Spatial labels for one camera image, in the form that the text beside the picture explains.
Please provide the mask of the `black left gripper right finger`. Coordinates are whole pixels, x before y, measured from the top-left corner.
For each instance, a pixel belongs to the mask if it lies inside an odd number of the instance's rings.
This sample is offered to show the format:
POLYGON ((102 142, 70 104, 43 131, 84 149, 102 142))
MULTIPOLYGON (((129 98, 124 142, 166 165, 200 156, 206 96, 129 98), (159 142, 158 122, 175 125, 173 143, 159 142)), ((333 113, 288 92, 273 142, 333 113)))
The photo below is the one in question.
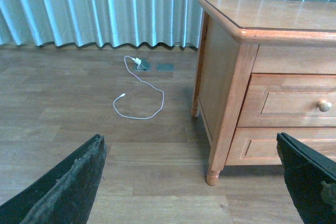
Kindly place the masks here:
POLYGON ((292 136, 277 134, 291 199, 304 223, 335 223, 335 161, 292 136))

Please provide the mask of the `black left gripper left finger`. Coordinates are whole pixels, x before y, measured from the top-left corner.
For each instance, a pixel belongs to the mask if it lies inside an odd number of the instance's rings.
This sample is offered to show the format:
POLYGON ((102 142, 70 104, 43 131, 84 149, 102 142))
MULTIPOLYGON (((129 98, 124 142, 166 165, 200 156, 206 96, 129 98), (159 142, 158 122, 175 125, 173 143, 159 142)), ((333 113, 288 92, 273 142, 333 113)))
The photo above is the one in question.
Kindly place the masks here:
POLYGON ((87 223, 106 162, 97 134, 1 205, 1 223, 87 223))

